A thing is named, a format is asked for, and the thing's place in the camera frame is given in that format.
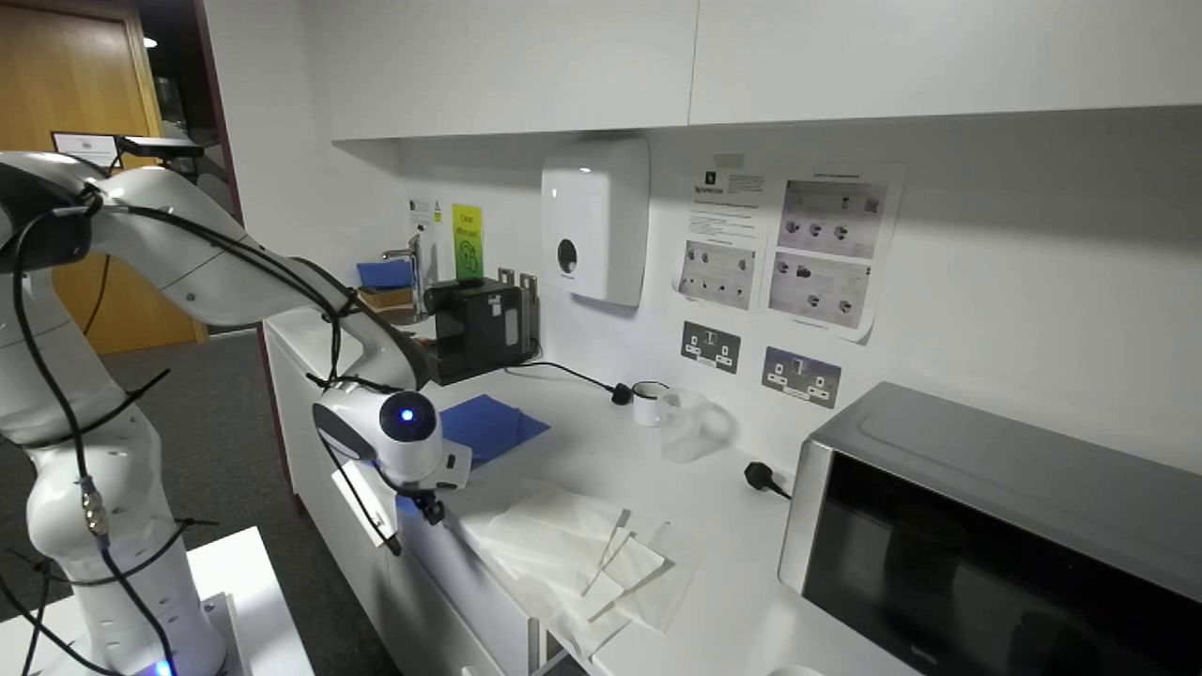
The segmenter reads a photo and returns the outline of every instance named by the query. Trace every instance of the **label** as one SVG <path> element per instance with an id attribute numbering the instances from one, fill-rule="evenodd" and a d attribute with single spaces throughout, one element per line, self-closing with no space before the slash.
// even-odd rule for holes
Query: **label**
<path id="1" fill-rule="evenodd" d="M 450 205 L 455 276 L 483 276 L 483 210 L 472 203 Z"/>

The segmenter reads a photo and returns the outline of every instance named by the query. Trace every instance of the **white cabinet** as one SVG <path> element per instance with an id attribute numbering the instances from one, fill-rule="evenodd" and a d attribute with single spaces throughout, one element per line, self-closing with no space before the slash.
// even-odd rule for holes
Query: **white cabinet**
<path id="1" fill-rule="evenodd" d="M 356 516 L 337 494 L 332 479 L 332 459 L 322 454 L 307 413 L 318 392 L 303 378 L 303 372 L 322 367 L 326 325 L 316 316 L 278 316 L 262 325 L 262 349 L 293 493 L 302 494 L 313 524 L 332 548 L 389 659 L 403 672 L 427 676 L 505 676 L 505 664 L 496 664 L 481 634 L 455 609 L 445 587 L 416 563 L 416 556 L 405 552 L 396 559 L 389 552 L 373 548 Z"/>
<path id="2" fill-rule="evenodd" d="M 1197 0 L 704 0 L 690 122 L 1202 100 Z"/>
<path id="3" fill-rule="evenodd" d="M 700 0 L 316 0 L 336 140 L 687 122 Z"/>

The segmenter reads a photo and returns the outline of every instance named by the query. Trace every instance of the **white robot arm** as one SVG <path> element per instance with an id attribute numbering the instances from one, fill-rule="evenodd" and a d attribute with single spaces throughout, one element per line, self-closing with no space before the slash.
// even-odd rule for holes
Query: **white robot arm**
<path id="1" fill-rule="evenodd" d="M 105 176 L 55 155 L 0 155 L 0 437 L 36 467 L 29 541 L 75 587 L 100 672 L 207 676 L 220 637 L 197 597 L 158 479 L 158 437 L 63 316 L 49 271 L 86 251 L 135 268 L 203 321 L 261 321 L 316 303 L 336 321 L 316 430 L 367 463 L 436 522 L 471 454 L 445 443 L 416 393 L 420 349 L 356 309 L 313 264 L 262 251 L 183 176 L 145 166 Z M 341 329 L 363 352 L 337 372 Z"/>

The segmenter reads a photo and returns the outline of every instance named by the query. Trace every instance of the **floor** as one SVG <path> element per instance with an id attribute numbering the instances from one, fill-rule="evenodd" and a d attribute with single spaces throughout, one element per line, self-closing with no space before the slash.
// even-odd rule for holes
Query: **floor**
<path id="1" fill-rule="evenodd" d="M 123 387 L 139 387 L 163 367 L 173 377 L 143 398 L 143 408 L 163 430 L 167 493 L 179 518 L 219 522 L 193 528 L 188 548 L 261 524 L 313 667 L 318 676 L 396 676 L 373 624 L 288 493 L 261 334 L 110 359 Z M 36 597 L 36 576 L 24 563 L 35 556 L 24 522 L 29 485 L 35 467 L 0 439 L 0 576 L 25 601 Z"/>

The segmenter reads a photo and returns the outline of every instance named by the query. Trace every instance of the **white wall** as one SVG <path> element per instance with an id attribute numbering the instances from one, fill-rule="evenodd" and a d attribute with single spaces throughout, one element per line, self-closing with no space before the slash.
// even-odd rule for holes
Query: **white wall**
<path id="1" fill-rule="evenodd" d="M 303 0 L 207 0 L 244 224 L 273 251 L 354 276 L 411 239 L 396 155 L 332 147 L 313 86 Z"/>
<path id="2" fill-rule="evenodd" d="M 405 193 L 483 205 L 483 259 L 533 271 L 538 166 L 562 140 L 403 142 Z M 761 157 L 899 166 L 905 193 L 869 347 L 785 316 L 679 301 L 687 166 Z M 1202 472 L 1202 112 L 877 119 L 652 134 L 650 286 L 635 318 L 545 286 L 550 352 L 609 378 L 669 377 L 741 418 L 741 447 L 793 469 L 829 413 L 758 387 L 761 347 L 989 407 Z M 743 334 L 741 377 L 676 357 L 679 318 Z"/>

